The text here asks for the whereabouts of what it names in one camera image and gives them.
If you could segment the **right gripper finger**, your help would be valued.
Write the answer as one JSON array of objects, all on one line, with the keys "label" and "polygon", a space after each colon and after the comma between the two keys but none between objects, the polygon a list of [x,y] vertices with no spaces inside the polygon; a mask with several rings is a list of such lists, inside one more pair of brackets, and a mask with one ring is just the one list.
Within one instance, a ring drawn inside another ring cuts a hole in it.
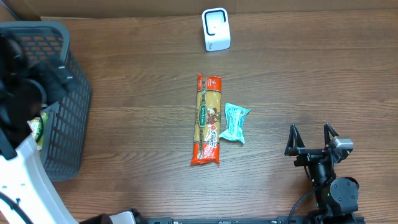
[{"label": "right gripper finger", "polygon": [[330,141],[331,141],[331,137],[336,137],[338,136],[338,133],[331,127],[331,125],[329,123],[326,123],[324,125],[324,140],[325,140],[325,146],[328,146]]},{"label": "right gripper finger", "polygon": [[305,145],[299,135],[298,129],[295,124],[290,126],[289,139],[285,148],[285,156],[298,156],[305,150]]}]

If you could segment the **teal packet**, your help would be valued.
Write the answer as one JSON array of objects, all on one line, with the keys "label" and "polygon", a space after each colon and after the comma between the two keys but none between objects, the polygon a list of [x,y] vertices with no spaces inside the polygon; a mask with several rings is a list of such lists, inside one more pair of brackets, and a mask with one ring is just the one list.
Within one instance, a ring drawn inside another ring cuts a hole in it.
[{"label": "teal packet", "polygon": [[229,141],[240,141],[244,144],[244,120],[249,114],[250,109],[226,103],[224,112],[226,118],[226,129],[220,134],[220,138]]}]

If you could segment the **orange spaghetti packet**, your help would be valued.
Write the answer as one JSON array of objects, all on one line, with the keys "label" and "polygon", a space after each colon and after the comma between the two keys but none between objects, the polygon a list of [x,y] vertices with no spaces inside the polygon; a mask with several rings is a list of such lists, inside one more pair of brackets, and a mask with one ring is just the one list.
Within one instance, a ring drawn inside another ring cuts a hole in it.
[{"label": "orange spaghetti packet", "polygon": [[197,79],[192,165],[220,163],[221,77]]}]

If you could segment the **green snack packet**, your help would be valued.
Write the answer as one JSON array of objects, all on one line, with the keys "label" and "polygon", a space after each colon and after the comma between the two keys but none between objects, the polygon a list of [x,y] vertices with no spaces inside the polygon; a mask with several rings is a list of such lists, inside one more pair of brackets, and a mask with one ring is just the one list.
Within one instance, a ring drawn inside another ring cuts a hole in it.
[{"label": "green snack packet", "polygon": [[30,121],[28,121],[28,125],[32,130],[31,135],[34,137],[37,142],[37,150],[39,154],[41,154],[43,142],[44,142],[44,133],[45,133],[45,125],[49,118],[47,113],[41,113],[39,117],[36,117]]}]

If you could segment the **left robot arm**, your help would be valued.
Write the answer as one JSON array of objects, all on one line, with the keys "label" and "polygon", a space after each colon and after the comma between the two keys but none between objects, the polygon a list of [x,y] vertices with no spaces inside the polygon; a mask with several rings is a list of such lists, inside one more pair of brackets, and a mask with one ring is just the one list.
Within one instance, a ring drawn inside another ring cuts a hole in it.
[{"label": "left robot arm", "polygon": [[1,213],[9,223],[76,223],[45,172],[29,121],[78,86],[63,62],[31,64],[19,41],[1,32]]}]

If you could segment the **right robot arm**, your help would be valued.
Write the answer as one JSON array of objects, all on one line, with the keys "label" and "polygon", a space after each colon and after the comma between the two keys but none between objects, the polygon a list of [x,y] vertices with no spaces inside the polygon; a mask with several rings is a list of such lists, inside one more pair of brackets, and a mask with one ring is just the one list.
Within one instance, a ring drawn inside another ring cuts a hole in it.
[{"label": "right robot arm", "polygon": [[[287,223],[364,223],[363,217],[354,215],[358,211],[358,181],[352,177],[337,178],[335,173],[335,164],[352,153],[354,143],[350,138],[339,136],[328,123],[323,130],[325,146],[307,149],[296,125],[290,126],[284,154],[295,157],[294,166],[304,168],[312,190],[294,204]],[[315,196],[318,209],[305,217],[294,217],[296,208],[311,195]]]}]

